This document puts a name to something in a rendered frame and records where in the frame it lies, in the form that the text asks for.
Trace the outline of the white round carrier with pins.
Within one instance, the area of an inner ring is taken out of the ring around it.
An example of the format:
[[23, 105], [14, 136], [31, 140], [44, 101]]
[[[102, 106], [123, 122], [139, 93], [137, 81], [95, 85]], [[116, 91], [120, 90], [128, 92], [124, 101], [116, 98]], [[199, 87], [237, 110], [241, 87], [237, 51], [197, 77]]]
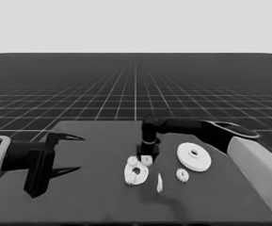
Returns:
[[132, 186], [141, 185], [148, 179], [149, 169], [146, 166], [143, 166], [142, 163], [139, 161], [134, 167], [126, 164], [124, 168], [124, 180], [125, 177], [132, 172], [136, 174], [136, 183]]

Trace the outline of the large thick white disc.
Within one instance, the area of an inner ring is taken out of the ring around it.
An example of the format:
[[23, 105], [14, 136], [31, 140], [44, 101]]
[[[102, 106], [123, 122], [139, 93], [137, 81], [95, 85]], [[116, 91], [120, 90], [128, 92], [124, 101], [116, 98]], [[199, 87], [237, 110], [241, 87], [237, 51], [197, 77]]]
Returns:
[[193, 171], [207, 171], [212, 164], [210, 154], [200, 145], [191, 142], [184, 142], [178, 146], [177, 157], [184, 166]]

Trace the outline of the small white T-shaped piece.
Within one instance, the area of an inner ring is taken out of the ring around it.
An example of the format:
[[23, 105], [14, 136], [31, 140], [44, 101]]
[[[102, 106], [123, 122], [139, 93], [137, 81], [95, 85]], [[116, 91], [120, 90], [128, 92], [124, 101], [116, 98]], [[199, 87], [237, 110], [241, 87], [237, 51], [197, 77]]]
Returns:
[[163, 179], [162, 179], [161, 173], [158, 173], [158, 176], [157, 176], [156, 190], [158, 193], [162, 192], [163, 190]]

